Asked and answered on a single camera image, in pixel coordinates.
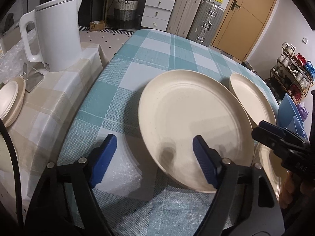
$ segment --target door frame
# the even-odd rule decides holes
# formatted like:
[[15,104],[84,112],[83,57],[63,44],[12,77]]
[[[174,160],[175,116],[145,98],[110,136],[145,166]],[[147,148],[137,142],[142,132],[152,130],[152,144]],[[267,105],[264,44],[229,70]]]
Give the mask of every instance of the door frame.
[[[221,21],[221,23],[220,23],[220,25],[219,25],[217,31],[215,32],[215,36],[214,36],[213,39],[212,39],[211,45],[214,44],[215,39],[217,38],[218,33],[220,32],[221,27],[222,27],[224,21],[226,20],[226,16],[227,16],[227,14],[228,14],[228,12],[229,12],[229,10],[230,10],[230,8],[231,8],[233,2],[234,2],[234,0],[229,0],[228,4],[227,4],[227,6],[226,6],[226,9],[225,9],[225,11],[224,11],[224,13],[223,13],[223,19],[222,19],[222,21]],[[272,12],[273,12],[273,10],[274,10],[274,8],[275,8],[276,2],[277,2],[277,0],[274,0],[274,1],[273,1],[273,4],[272,4],[271,10],[270,10],[270,12],[269,12],[269,14],[268,14],[267,20],[266,20],[266,22],[264,23],[264,25],[263,25],[263,27],[262,27],[260,33],[258,34],[258,36],[257,36],[257,38],[256,38],[256,40],[255,40],[255,42],[253,43],[253,45],[252,45],[251,48],[249,49],[247,55],[245,56],[244,61],[247,59],[247,57],[248,57],[249,54],[251,53],[251,51],[252,51],[252,49],[254,48],[255,44],[256,44],[257,41],[259,40],[259,38],[260,38],[262,32],[264,31],[264,29],[265,29],[265,27],[266,27],[266,25],[267,25],[267,23],[268,23],[268,21],[269,21],[269,19],[270,19],[270,16],[271,16],[271,14],[272,14]]]

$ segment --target wooden door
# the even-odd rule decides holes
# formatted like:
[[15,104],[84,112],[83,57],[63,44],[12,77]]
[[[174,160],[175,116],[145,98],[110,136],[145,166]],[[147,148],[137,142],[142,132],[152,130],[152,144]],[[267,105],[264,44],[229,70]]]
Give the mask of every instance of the wooden door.
[[254,46],[275,0],[232,0],[213,46],[244,61]]

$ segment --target wicker basket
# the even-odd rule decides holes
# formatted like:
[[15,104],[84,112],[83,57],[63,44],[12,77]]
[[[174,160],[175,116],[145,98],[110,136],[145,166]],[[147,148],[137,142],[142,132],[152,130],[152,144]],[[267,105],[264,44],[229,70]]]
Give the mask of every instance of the wicker basket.
[[134,27],[134,19],[138,7],[138,1],[116,0],[114,7],[114,20],[116,28],[131,29]]

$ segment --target tablecloth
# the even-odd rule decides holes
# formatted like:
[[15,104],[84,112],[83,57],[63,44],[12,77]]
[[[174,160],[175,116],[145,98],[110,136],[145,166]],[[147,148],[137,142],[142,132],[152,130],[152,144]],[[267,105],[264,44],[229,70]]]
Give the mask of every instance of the tablecloth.
[[[48,162],[57,162],[71,122],[91,86],[108,63],[98,44],[81,43],[81,59],[60,72],[39,69],[44,80],[26,92],[17,120],[8,128],[18,154],[22,199],[26,210]],[[13,173],[0,171],[1,202],[14,210]]]
[[[253,81],[265,94],[275,114],[278,105],[264,81],[222,54],[182,37],[158,30],[135,32],[105,67],[88,93],[58,158],[73,163],[99,146],[112,133],[117,150],[101,183],[93,189],[115,235],[193,235],[214,194],[179,186],[153,162],[138,125],[138,103],[145,85],[174,69],[206,74],[228,86],[236,72]],[[68,189],[74,221],[82,222]],[[232,217],[226,226],[230,226]]]

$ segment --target drawer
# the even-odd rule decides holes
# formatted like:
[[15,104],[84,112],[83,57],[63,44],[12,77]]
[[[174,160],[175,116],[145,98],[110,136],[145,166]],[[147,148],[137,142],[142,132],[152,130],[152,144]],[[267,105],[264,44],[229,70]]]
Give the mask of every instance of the drawer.
[[172,13],[171,11],[168,11],[165,9],[152,7],[152,6],[145,6],[143,15],[169,21],[171,13]]
[[172,11],[175,0],[146,0],[145,4]]
[[142,16],[141,26],[158,29],[161,31],[165,31],[167,27],[168,21],[162,20],[159,18],[152,18],[148,16]]

